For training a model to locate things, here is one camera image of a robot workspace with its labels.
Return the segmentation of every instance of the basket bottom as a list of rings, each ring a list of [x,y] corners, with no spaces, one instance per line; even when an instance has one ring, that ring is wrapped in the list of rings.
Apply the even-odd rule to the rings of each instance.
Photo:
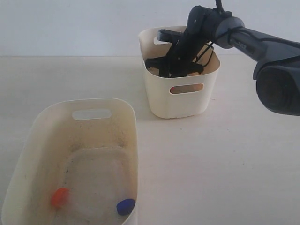
[[[116,205],[132,198],[128,150],[120,147],[79,150],[66,163],[62,186],[70,203],[56,211],[54,225],[120,225]]]

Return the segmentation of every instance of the cream plastic basket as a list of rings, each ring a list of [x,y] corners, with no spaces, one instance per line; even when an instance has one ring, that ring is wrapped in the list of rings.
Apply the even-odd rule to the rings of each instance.
[[[112,179],[121,163],[122,182]],[[77,219],[50,205],[59,187],[95,212]],[[115,98],[57,103],[36,118],[2,209],[3,225],[137,225],[138,155],[133,108]],[[120,196],[120,188],[126,196]],[[135,200],[119,216],[121,198]]]
[[[147,70],[145,60],[165,56],[171,44],[155,43],[160,29],[183,32],[185,26],[159,27],[144,30],[139,34],[139,43],[144,64],[144,80],[151,111],[161,118],[180,118],[203,113],[208,107],[221,63],[215,53],[201,75],[179,78],[162,78],[156,70]],[[200,64],[209,61],[208,50]]]

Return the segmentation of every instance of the blue ball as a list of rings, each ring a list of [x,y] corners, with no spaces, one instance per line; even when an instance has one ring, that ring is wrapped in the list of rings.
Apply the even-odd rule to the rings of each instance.
[[[117,212],[121,216],[129,215],[135,207],[135,201],[131,198],[125,199],[117,204]]]

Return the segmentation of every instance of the white wall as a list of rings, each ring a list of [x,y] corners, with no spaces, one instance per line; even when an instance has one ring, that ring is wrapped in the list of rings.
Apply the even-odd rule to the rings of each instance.
[[[300,41],[297,0],[223,0],[248,28]],[[0,56],[138,55],[137,35],[214,0],[0,0]],[[217,49],[218,53],[237,50]]]

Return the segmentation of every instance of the white table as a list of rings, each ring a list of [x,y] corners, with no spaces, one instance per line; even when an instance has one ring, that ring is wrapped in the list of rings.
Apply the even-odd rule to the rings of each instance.
[[[220,56],[210,105],[163,120],[138,57],[0,58],[0,205],[36,116],[65,100],[115,97],[137,116],[139,225],[298,225],[300,117],[260,103],[246,56]]]

